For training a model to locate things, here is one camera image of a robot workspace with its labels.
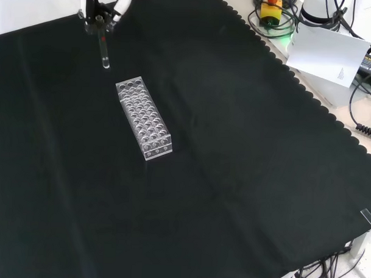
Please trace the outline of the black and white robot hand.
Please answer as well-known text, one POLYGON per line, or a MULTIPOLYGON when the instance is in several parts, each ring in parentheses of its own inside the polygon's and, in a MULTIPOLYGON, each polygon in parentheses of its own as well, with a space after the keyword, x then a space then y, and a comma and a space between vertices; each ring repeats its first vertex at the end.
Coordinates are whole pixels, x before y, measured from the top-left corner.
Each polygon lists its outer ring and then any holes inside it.
POLYGON ((111 32, 128 11, 132 0, 115 0, 114 5, 99 0, 80 0, 79 18, 83 20, 86 32, 100 27, 111 32))

